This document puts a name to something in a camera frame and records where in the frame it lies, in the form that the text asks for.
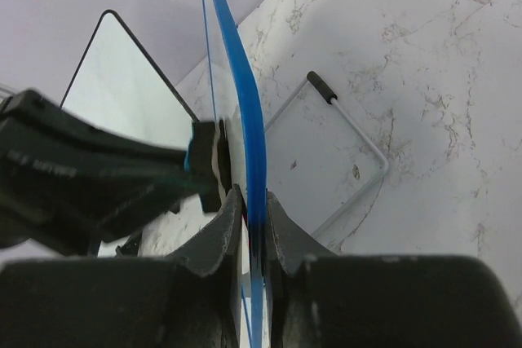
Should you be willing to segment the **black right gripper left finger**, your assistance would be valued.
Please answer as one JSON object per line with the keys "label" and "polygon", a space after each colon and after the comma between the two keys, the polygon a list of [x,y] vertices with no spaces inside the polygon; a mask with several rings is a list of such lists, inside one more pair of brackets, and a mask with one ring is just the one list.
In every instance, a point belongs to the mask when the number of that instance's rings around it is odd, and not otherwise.
{"label": "black right gripper left finger", "polygon": [[169,259],[166,347],[238,347],[243,198],[233,185],[219,212]]}

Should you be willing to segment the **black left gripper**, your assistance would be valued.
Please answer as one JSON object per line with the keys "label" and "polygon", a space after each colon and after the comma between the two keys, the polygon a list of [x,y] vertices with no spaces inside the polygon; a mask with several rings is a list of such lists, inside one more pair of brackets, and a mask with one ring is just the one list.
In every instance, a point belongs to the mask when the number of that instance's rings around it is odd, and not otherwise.
{"label": "black left gripper", "polygon": [[192,196],[214,213],[216,177],[180,172],[186,155],[102,129],[36,90],[14,94],[1,103],[1,242],[28,237],[85,255],[92,242],[131,236]]}

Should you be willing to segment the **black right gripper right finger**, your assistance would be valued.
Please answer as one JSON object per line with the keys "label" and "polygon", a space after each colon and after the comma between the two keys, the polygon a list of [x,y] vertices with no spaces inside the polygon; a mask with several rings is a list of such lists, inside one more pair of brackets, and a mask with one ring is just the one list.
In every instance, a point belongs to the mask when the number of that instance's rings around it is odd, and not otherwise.
{"label": "black right gripper right finger", "polygon": [[334,255],[289,217],[273,192],[267,192],[264,272],[271,347],[320,345],[306,287],[306,261]]}

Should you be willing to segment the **blue framed small whiteboard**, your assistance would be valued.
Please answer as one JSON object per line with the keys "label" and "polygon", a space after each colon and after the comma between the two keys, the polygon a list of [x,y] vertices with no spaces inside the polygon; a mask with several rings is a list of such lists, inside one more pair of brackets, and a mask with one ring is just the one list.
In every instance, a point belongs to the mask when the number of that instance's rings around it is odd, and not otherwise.
{"label": "blue framed small whiteboard", "polygon": [[268,161],[256,80],[228,0],[202,0],[213,112],[228,139],[232,181],[246,203],[250,251],[250,344],[263,344],[264,225]]}

